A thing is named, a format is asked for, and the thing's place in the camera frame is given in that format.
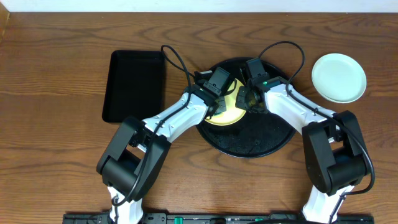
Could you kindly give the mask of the yellow plate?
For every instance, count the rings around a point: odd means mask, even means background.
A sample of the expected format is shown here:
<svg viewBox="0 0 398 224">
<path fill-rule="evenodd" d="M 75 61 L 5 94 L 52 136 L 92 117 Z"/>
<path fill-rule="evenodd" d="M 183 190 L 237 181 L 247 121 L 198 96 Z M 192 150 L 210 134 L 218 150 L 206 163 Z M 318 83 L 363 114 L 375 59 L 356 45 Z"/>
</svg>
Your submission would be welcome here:
<svg viewBox="0 0 398 224">
<path fill-rule="evenodd" d="M 245 115 L 245 110 L 236 107 L 236 98 L 241 86 L 243 84 L 238 79 L 235 79 L 228 88 L 225 96 L 219 98 L 219 107 L 216 113 L 213 116 L 205 118 L 207 123 L 217 126 L 227 126 L 236 123 Z"/>
</svg>

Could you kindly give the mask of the mint green plate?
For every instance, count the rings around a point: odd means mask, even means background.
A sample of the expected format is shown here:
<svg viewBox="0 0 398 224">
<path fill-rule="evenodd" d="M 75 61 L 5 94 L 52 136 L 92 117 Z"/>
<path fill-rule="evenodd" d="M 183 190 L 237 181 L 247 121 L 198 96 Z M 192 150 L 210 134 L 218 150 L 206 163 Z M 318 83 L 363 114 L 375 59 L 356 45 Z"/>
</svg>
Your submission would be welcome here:
<svg viewBox="0 0 398 224">
<path fill-rule="evenodd" d="M 362 66 L 344 54 L 326 54 L 312 68 L 312 83 L 328 101 L 352 103 L 364 94 L 367 78 Z"/>
</svg>

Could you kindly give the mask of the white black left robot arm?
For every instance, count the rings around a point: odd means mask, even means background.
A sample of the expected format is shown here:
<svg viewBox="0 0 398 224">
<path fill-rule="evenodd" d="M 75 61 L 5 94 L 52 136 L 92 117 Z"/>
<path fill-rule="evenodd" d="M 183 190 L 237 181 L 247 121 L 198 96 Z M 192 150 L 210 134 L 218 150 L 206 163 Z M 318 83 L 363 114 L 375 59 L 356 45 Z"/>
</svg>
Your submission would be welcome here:
<svg viewBox="0 0 398 224">
<path fill-rule="evenodd" d="M 108 223 L 140 221 L 142 199 L 156 181 L 171 143 L 214 113 L 229 86 L 230 82 L 201 80 L 160 114 L 142 121 L 131 116 L 120 124 L 96 166 L 111 194 Z"/>
</svg>

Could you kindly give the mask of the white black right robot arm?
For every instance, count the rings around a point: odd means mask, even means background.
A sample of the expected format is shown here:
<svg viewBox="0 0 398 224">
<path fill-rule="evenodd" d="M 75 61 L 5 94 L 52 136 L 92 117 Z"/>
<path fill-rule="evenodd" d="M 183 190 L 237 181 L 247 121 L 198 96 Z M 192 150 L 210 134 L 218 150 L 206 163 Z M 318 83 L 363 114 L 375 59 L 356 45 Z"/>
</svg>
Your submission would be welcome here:
<svg viewBox="0 0 398 224">
<path fill-rule="evenodd" d="M 370 191 L 375 170 L 355 115 L 318 106 L 282 77 L 239 87 L 236 107 L 268 111 L 302 135 L 313 187 L 302 213 L 307 221 L 333 223 L 349 195 Z"/>
</svg>

